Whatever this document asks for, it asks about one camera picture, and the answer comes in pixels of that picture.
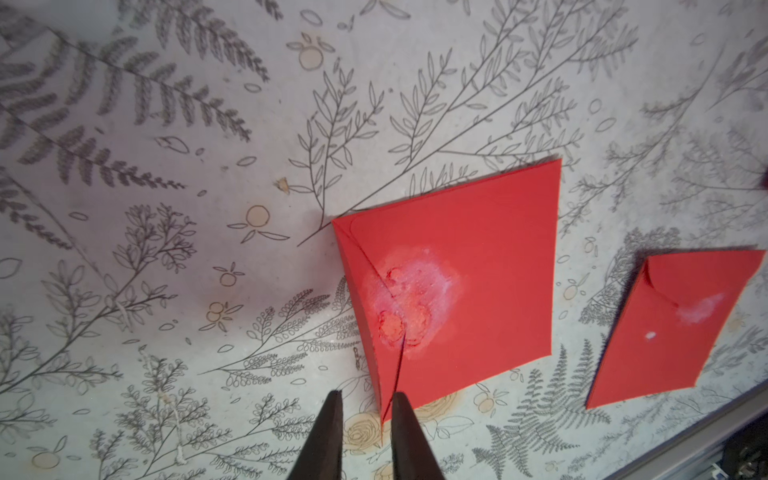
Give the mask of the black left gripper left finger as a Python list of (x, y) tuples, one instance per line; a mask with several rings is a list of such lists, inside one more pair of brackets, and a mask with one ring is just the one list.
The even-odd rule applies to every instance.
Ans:
[(288, 475), (288, 480), (340, 480), (343, 452), (343, 399), (331, 391)]

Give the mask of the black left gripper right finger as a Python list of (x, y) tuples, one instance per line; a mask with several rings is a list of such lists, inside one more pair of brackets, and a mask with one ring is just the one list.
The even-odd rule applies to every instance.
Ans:
[(396, 392), (392, 399), (391, 447), (395, 480), (445, 479), (403, 392)]

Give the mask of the red envelope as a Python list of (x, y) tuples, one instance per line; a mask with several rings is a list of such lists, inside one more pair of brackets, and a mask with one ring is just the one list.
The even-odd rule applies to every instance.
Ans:
[(695, 386), (762, 250), (653, 255), (612, 329), (589, 409)]
[(337, 218), (382, 420), (547, 357), (562, 164)]

